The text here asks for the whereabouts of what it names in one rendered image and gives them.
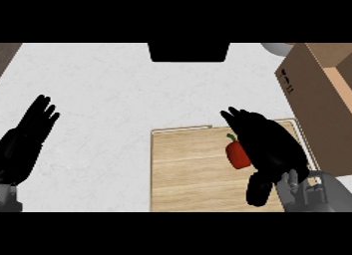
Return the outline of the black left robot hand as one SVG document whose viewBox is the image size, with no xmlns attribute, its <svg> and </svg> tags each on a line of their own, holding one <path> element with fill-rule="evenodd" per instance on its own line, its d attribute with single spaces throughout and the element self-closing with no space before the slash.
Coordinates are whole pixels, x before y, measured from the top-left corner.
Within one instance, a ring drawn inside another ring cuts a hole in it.
<svg viewBox="0 0 352 255">
<path fill-rule="evenodd" d="M 0 184 L 17 186 L 30 176 L 45 140 L 60 118 L 51 98 L 41 95 L 19 125 L 0 138 Z"/>
</svg>

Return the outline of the red bell pepper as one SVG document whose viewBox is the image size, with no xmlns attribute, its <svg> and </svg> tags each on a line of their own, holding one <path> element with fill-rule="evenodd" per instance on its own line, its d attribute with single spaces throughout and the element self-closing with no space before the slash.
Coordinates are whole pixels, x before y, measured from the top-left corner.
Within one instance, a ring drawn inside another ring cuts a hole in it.
<svg viewBox="0 0 352 255">
<path fill-rule="evenodd" d="M 230 133 L 227 137 L 232 139 L 232 142 L 226 147 L 227 159 L 236 169 L 243 169 L 251 166 L 251 159 L 236 136 Z"/>
</svg>

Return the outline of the black appliance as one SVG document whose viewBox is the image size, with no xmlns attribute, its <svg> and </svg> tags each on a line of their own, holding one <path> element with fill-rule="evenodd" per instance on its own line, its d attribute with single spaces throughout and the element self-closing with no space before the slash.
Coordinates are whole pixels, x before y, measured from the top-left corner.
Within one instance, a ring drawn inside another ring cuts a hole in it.
<svg viewBox="0 0 352 255">
<path fill-rule="evenodd" d="M 152 60 L 159 63 L 221 63 L 229 43 L 149 43 Z"/>
</svg>

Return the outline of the brown cardboard box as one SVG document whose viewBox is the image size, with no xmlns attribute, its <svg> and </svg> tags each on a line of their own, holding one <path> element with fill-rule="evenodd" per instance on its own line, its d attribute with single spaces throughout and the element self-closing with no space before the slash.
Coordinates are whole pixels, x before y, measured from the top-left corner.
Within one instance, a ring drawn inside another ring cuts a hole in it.
<svg viewBox="0 0 352 255">
<path fill-rule="evenodd" d="M 276 77 L 317 167 L 352 174 L 352 43 L 300 43 Z"/>
</svg>

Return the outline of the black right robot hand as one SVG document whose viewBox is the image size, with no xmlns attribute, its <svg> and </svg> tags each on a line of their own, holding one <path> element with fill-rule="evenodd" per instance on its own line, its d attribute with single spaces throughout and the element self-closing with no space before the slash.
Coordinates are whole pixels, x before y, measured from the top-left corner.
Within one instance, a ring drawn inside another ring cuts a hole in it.
<svg viewBox="0 0 352 255">
<path fill-rule="evenodd" d="M 285 173 L 295 170 L 298 182 L 308 177 L 306 151 L 286 128 L 263 114 L 239 111 L 235 107 L 220 113 L 257 169 L 248 182 L 246 202 L 261 207 L 267 204 L 273 185 L 279 183 Z"/>
</svg>

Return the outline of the pale wooden tray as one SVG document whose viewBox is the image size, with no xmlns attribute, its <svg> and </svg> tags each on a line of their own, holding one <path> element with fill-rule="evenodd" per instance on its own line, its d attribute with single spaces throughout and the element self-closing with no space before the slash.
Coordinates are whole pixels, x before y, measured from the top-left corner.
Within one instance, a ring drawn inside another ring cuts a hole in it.
<svg viewBox="0 0 352 255">
<path fill-rule="evenodd" d="M 230 127 L 177 127 L 152 132 L 152 211 L 280 212 L 277 194 L 264 206 L 246 203 L 252 166 L 237 169 L 226 155 Z"/>
</svg>

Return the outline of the grey round bowl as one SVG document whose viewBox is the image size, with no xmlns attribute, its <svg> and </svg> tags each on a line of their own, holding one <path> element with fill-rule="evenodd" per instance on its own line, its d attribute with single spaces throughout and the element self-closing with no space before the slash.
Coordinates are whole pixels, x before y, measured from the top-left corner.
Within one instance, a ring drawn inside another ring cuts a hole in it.
<svg viewBox="0 0 352 255">
<path fill-rule="evenodd" d="M 264 49 L 276 56 L 286 57 L 294 46 L 286 43 L 263 43 Z"/>
</svg>

